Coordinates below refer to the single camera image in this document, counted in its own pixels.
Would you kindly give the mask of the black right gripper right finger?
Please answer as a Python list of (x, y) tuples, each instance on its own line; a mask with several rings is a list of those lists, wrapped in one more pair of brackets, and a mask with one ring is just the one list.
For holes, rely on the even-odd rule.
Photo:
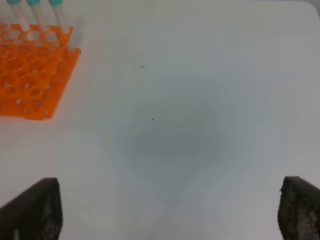
[(284, 240), (320, 239), (320, 189), (299, 176), (286, 176), (280, 189), (278, 227)]

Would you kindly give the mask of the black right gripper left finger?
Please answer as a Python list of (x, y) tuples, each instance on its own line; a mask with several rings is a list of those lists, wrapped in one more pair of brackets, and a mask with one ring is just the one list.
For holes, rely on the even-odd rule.
[(63, 227), (60, 184), (39, 180), (0, 208), (2, 240), (58, 240)]

